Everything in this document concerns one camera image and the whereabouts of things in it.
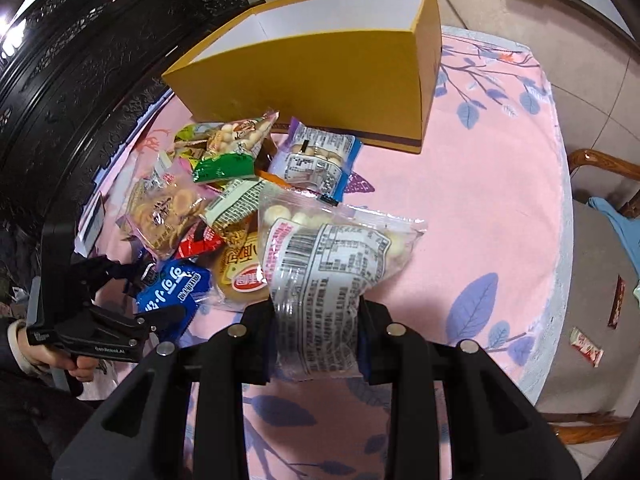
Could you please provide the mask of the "person's left hand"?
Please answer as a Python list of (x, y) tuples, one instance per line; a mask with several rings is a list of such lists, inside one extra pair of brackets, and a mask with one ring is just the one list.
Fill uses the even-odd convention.
[(17, 331), (17, 345), (22, 352), (22, 356), (33, 367), (51, 367), (58, 370), (67, 370), (70, 376), (80, 382), (92, 382), (94, 372), (99, 366), (99, 361), (91, 356), (78, 356), (72, 358), (62, 350), (49, 348), (40, 344), (32, 346), (28, 342), (26, 330), (20, 328)]

